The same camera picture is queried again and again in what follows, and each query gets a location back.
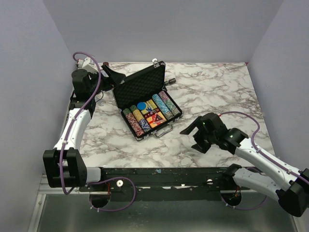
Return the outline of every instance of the black cable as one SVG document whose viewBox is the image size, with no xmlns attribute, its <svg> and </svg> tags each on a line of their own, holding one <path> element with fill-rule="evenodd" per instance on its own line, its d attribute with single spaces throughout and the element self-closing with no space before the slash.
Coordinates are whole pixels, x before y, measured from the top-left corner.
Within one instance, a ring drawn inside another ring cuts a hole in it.
<svg viewBox="0 0 309 232">
<path fill-rule="evenodd" d="M 99 100 L 96 100 L 96 103 L 100 100 L 102 100 L 103 96 L 104 96 L 104 93 L 103 93 L 103 90 L 101 90 L 101 93 L 102 93 L 102 97 L 99 99 Z"/>
</svg>

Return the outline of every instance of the blue poker chip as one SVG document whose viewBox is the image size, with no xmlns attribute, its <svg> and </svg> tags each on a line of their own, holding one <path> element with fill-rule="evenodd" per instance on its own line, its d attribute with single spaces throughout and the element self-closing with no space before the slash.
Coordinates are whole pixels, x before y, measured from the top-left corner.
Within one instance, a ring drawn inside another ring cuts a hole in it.
<svg viewBox="0 0 309 232">
<path fill-rule="evenodd" d="M 140 102 L 140 103 L 137 104 L 137 108 L 138 108 L 139 110 L 144 110 L 144 109 L 147 108 L 147 104 L 144 103 L 144 102 Z"/>
</svg>

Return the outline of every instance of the silver handle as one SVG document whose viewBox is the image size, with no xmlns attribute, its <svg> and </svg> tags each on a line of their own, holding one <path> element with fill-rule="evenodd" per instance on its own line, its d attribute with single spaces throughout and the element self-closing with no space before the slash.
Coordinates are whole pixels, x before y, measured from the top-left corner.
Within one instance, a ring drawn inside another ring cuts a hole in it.
<svg viewBox="0 0 309 232">
<path fill-rule="evenodd" d="M 172 130 L 173 130 L 173 125 L 172 125 L 171 123 L 169 123 L 169 125 L 170 125 L 170 129 L 169 129 L 169 130 L 163 132 L 163 133 L 160 134 L 160 135 L 157 135 L 157 133 L 155 133 L 155 134 L 154 134 L 155 137 L 156 137 L 156 138 L 160 138 L 160 137 L 162 137 L 163 135 L 165 135 L 165 134 L 169 133 L 170 131 L 172 131 Z"/>
</svg>

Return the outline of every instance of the gray floor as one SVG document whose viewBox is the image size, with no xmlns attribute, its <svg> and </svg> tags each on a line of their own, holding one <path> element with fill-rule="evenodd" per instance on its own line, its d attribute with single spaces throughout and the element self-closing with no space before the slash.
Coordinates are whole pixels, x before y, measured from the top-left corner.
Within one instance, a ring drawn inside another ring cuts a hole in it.
<svg viewBox="0 0 309 232">
<path fill-rule="evenodd" d="M 247 193 L 241 205 L 263 199 Z M 110 208 L 125 203 L 109 204 Z M 222 202 L 134 202 L 120 212 L 90 210 L 87 195 L 47 195 L 40 232 L 294 232 L 292 217 L 273 200 L 253 211 L 238 211 Z"/>
</svg>

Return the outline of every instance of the white marble tabletop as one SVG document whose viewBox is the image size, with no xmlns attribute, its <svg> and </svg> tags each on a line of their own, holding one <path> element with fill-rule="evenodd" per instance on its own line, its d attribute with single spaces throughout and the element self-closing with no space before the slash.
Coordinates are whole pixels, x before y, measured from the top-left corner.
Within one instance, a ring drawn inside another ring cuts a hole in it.
<svg viewBox="0 0 309 232">
<path fill-rule="evenodd" d="M 110 68 L 135 73 L 151 63 L 111 63 Z M 167 63 L 165 80 L 176 78 L 167 86 L 168 93 L 183 111 L 172 132 L 136 141 L 122 119 L 112 92 L 104 93 L 87 126 L 80 152 L 87 167 L 227 167 L 232 163 L 252 166 L 247 161 L 220 150 L 215 145 L 202 154 L 192 149 L 192 135 L 179 134 L 197 117 L 209 112 L 241 111 L 255 117 L 261 125 L 256 142 L 274 154 L 254 88 L 245 63 Z M 228 128 L 236 127 L 252 135 L 256 124 L 240 115 L 224 115 Z"/>
</svg>

